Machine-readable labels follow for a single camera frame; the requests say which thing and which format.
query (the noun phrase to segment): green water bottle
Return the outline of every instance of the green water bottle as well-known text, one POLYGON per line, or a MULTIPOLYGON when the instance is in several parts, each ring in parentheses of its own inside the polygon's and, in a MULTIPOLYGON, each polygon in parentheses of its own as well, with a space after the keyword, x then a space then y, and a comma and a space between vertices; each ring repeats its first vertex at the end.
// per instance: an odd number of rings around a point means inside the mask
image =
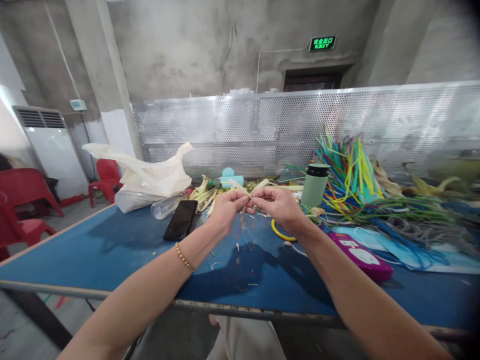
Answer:
POLYGON ((329 169, 330 165, 326 164, 308 164, 300 202, 303 206, 313 208, 322 205, 329 169))

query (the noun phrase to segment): metal partition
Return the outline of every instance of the metal partition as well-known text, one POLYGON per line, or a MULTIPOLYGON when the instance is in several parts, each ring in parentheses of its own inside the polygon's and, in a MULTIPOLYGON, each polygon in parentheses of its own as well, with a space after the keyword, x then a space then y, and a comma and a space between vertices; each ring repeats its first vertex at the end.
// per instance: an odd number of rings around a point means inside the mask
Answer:
POLYGON ((306 167, 315 140, 363 137, 389 176, 403 162, 427 174, 436 159, 480 148, 480 82, 363 87, 145 101, 132 104, 145 161, 170 158, 191 142, 183 166, 201 174, 260 178, 306 167))

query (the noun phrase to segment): pink power strip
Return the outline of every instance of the pink power strip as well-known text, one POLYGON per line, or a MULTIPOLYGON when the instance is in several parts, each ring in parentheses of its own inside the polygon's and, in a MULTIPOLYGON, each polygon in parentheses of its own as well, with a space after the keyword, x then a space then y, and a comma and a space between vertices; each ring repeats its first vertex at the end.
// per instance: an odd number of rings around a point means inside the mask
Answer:
POLYGON ((328 236, 373 281, 385 282, 392 276, 394 269, 350 235, 331 232, 328 236))

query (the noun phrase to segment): gold bracelet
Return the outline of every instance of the gold bracelet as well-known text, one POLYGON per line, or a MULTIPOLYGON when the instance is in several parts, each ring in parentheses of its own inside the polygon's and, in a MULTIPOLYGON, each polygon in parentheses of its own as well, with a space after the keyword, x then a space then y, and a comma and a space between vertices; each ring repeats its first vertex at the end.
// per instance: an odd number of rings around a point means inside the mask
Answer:
POLYGON ((175 244, 175 249, 176 249, 176 252, 178 254, 178 257, 180 258, 180 260, 183 261, 183 263, 186 265, 186 267, 188 268, 188 270, 190 270, 192 273, 195 272, 195 268, 190 265, 190 263, 187 261, 187 259, 184 257, 184 255, 182 254, 182 252, 180 251, 180 248, 179 248, 179 243, 177 242, 175 244))

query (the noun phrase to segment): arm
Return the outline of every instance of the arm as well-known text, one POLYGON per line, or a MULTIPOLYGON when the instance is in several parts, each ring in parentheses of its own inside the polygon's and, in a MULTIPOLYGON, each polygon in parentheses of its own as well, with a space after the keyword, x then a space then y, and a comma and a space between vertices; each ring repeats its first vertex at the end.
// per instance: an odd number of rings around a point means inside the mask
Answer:
MULTIPOLYGON (((217 196, 208 221, 181 241, 179 248, 194 268, 230 232, 235 215, 248 200, 236 191, 217 196)), ((169 306, 191 274, 172 247, 117 287, 58 359, 121 359, 134 339, 169 306)))
POLYGON ((265 187, 253 194, 252 202, 295 236, 325 282, 346 327, 372 359, 451 359, 413 317, 302 213, 290 191, 265 187))

